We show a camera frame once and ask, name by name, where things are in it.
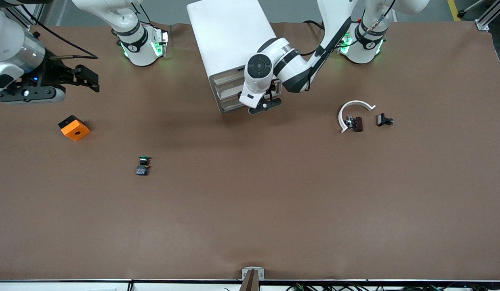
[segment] orange box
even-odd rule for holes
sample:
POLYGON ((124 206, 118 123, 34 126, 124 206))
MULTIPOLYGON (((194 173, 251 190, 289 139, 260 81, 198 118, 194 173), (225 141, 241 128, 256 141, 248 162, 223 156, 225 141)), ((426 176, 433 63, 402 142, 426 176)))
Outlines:
POLYGON ((90 133, 90 129, 84 125, 83 121, 73 115, 58 123, 58 126, 66 137, 74 141, 78 141, 90 133))

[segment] yellow line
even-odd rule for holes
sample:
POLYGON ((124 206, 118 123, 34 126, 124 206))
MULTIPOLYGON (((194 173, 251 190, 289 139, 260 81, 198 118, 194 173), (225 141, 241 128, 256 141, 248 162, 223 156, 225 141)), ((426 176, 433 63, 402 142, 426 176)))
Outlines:
POLYGON ((456 9, 455 0, 447 0, 447 4, 449 5, 449 9, 451 10, 451 15, 453 15, 453 20, 460 21, 458 18, 458 9, 456 9))

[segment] white box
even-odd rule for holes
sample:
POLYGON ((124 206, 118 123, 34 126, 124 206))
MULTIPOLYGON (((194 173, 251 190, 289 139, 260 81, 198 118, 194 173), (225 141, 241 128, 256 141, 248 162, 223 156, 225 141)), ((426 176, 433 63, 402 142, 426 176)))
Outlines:
MULTIPOLYGON (((220 112, 243 107, 244 67, 269 39, 276 38, 258 0, 201 0, 187 13, 220 112)), ((281 93, 281 82, 274 78, 281 93)))

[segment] brown tabletop surface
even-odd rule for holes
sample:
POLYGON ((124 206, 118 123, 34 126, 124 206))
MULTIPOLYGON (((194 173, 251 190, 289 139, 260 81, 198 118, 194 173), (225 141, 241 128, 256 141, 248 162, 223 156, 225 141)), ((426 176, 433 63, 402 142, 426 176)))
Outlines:
MULTIPOLYGON (((274 24, 300 51, 321 33, 274 24)), ((309 92, 220 114, 189 25, 168 57, 124 58, 109 27, 57 27, 96 53, 101 92, 0 103, 0 279, 500 280, 500 65, 472 22, 393 23, 370 64, 334 54, 309 92), (340 133, 343 103, 372 112, 340 133), (376 127, 376 115, 394 118, 376 127), (79 142, 58 123, 74 114, 79 142), (148 177, 135 175, 152 157, 148 177)), ((43 32, 56 54, 78 53, 43 32)))

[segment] grey floor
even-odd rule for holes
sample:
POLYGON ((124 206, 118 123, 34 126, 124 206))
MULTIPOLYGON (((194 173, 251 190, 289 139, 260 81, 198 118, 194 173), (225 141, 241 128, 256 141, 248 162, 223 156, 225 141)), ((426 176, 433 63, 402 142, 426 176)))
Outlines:
MULTIPOLYGON (((162 24, 190 23, 186 6, 197 0, 145 0, 143 6, 150 19, 162 24)), ((270 22, 302 22, 305 20, 321 21, 316 0, 259 0, 270 22)), ((464 9, 476 0, 455 0, 458 10, 464 9)), ((364 1, 360 1, 353 12, 352 18, 361 16, 364 1)), ((463 20, 477 19, 487 6, 482 5, 470 11, 463 20)), ((45 11, 47 25, 63 26, 97 26, 106 25, 94 15, 80 11, 71 0, 55 0, 52 6, 45 11)), ((430 0, 428 6, 418 15, 410 16, 397 14, 401 22, 419 21, 453 21, 453 15, 447 0, 430 0)), ((490 24, 494 38, 494 46, 500 58, 500 15, 490 24)))

